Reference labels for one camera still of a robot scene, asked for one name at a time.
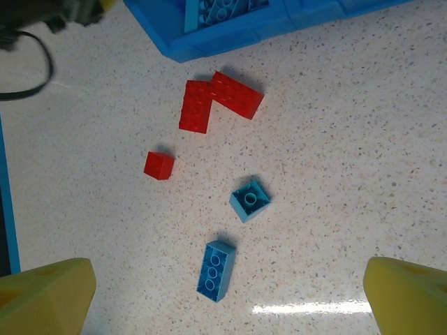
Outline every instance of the table surface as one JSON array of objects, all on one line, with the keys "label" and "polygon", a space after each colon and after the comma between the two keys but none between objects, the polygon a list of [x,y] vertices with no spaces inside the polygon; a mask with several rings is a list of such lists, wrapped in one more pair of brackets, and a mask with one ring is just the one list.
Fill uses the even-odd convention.
[{"label": "table surface", "polygon": [[[57,76],[2,103],[23,269],[93,262],[85,334],[376,334],[362,278],[384,255],[447,268],[447,3],[418,1],[176,64],[122,3],[51,35]],[[43,78],[23,40],[2,91]],[[188,79],[222,70],[265,92],[252,121],[213,103],[178,129]],[[169,181],[142,173],[175,154]],[[242,224],[230,193],[272,204]],[[237,246],[218,304],[196,292],[205,244]]]}]

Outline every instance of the blue edge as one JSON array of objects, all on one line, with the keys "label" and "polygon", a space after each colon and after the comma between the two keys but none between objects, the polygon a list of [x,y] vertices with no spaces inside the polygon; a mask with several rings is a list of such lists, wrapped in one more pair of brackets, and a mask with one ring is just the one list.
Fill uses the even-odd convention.
[{"label": "blue edge", "polygon": [[8,252],[11,274],[20,272],[19,248],[17,245],[17,235],[15,234],[13,200],[8,177],[8,164],[6,162],[5,141],[3,138],[3,126],[0,117],[0,191],[3,202],[3,215],[5,218],[6,239],[8,241]]},{"label": "blue edge", "polygon": [[414,0],[269,0],[266,7],[184,33],[185,20],[194,20],[185,13],[187,1],[124,0],[124,3],[160,52],[183,63]]}]

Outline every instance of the red lego brick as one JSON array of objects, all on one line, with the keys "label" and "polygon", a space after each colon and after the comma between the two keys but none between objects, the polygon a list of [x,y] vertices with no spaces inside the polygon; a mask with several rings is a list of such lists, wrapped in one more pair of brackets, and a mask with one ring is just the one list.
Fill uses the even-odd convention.
[{"label": "red lego brick", "polygon": [[158,179],[169,179],[173,171],[174,158],[160,152],[149,151],[147,154],[145,174]]},{"label": "red lego brick", "polygon": [[220,72],[213,75],[211,85],[213,100],[250,120],[264,97],[263,94]]},{"label": "red lego brick", "polygon": [[207,133],[211,111],[209,82],[188,80],[183,97],[182,116],[179,128],[184,131]]}]

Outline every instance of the blue 2x4 lego brick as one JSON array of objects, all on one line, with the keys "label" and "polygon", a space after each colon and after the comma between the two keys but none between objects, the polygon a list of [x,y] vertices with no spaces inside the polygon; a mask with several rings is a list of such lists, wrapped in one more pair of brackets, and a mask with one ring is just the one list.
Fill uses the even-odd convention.
[{"label": "blue 2x4 lego brick", "polygon": [[214,302],[225,297],[236,257],[236,248],[220,241],[206,245],[197,292]]},{"label": "blue 2x4 lego brick", "polygon": [[270,198],[256,181],[231,193],[230,205],[243,223],[261,213],[270,204]]}]

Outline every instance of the yellow plastic piece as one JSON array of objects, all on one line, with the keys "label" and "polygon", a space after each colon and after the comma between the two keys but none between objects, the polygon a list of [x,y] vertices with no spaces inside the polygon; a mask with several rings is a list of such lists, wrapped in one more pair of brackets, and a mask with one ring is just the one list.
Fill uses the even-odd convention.
[{"label": "yellow plastic piece", "polygon": [[99,3],[101,4],[104,12],[108,12],[115,4],[115,2],[117,2],[117,0],[99,0]]},{"label": "yellow plastic piece", "polygon": [[86,258],[0,278],[0,334],[78,335],[95,289]]},{"label": "yellow plastic piece", "polygon": [[363,287],[382,335],[447,334],[447,271],[375,257]]}]

